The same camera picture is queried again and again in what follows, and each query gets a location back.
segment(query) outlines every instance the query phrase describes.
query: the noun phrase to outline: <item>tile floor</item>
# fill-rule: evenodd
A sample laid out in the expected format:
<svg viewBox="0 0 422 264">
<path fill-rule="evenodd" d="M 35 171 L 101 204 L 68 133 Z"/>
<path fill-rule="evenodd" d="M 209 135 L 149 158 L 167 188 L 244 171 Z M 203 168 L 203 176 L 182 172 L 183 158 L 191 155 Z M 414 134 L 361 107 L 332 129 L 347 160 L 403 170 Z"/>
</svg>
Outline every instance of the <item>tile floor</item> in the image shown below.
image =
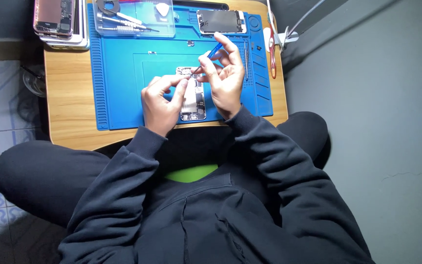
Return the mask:
<svg viewBox="0 0 422 264">
<path fill-rule="evenodd" d="M 19 61 L 0 61 L 0 154 L 35 139 L 38 99 L 21 81 Z M 0 264 L 58 263 L 65 230 L 28 214 L 0 194 Z"/>
</svg>

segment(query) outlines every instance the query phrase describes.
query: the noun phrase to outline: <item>plastic box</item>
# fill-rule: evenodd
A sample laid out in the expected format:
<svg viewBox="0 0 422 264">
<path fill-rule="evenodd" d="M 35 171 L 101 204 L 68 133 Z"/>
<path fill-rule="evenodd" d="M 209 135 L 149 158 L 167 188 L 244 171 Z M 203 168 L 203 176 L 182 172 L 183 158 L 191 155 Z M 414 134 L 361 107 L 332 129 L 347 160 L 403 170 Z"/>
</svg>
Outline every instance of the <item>plastic box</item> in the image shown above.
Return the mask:
<svg viewBox="0 0 422 264">
<path fill-rule="evenodd" d="M 118 22 L 110 21 L 108 18 L 126 21 L 121 15 L 115 15 L 113 12 L 106 11 L 105 13 L 99 9 L 97 2 L 102 1 L 105 9 L 111 10 L 114 4 L 120 5 L 120 13 L 131 16 L 132 18 L 142 21 L 142 25 L 159 30 L 159 32 L 143 32 L 133 31 L 132 27 L 123 25 Z M 162 3 L 169 6 L 168 12 L 165 16 L 156 8 L 156 5 Z M 175 36 L 175 21 L 172 0 L 93 0 L 95 27 L 96 31 L 102 36 L 132 36 L 132 37 L 160 37 L 173 38 Z"/>
</svg>

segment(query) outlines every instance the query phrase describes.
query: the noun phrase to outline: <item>clear plastic case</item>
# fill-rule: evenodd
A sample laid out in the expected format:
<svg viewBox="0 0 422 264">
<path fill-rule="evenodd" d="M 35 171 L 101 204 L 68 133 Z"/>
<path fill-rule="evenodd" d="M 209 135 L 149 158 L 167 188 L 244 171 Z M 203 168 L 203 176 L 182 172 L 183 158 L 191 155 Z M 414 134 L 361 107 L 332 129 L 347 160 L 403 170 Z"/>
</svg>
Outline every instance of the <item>clear plastic case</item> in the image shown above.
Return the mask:
<svg viewBox="0 0 422 264">
<path fill-rule="evenodd" d="M 172 0 L 93 0 L 93 8 L 96 30 L 102 36 L 175 35 Z"/>
</svg>

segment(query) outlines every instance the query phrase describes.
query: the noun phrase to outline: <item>black hoodie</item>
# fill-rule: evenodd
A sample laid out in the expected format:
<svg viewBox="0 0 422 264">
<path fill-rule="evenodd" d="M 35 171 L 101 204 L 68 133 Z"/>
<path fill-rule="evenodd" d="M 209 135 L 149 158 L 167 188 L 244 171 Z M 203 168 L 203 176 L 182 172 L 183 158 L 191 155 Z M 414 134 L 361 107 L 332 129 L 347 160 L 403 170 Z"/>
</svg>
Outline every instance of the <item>black hoodie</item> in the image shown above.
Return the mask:
<svg viewBox="0 0 422 264">
<path fill-rule="evenodd" d="M 243 106 L 226 123 L 279 194 L 282 227 L 230 174 L 193 183 L 144 218 L 144 183 L 167 139 L 140 127 L 81 197 L 61 263 L 373 263 L 334 184 L 294 141 Z"/>
</svg>

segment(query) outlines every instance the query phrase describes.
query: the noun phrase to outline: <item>black sweatpants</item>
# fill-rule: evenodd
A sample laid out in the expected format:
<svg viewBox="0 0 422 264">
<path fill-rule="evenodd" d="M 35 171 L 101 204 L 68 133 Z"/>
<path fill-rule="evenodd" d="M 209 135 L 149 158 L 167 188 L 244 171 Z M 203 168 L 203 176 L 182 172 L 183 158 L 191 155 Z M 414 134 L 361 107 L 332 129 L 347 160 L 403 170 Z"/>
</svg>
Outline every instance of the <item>black sweatpants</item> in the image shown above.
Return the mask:
<svg viewBox="0 0 422 264">
<path fill-rule="evenodd" d="M 314 160 L 328 137 L 322 117 L 311 112 L 297 112 L 278 125 Z M 267 193 L 266 184 L 251 162 L 251 157 L 235 144 L 229 127 L 175 129 L 156 155 L 158 171 L 148 182 L 144 206 L 158 204 L 150 197 L 164 197 L 170 184 L 164 179 L 170 171 L 197 165 L 218 164 L 213 174 L 231 173 L 234 184 L 256 195 L 272 213 L 278 210 L 277 196 Z M 34 216 L 66 227 L 85 190 L 119 149 L 111 146 L 103 153 L 73 150 L 49 141 L 29 141 L 16 145 L 0 156 L 0 193 Z"/>
</svg>

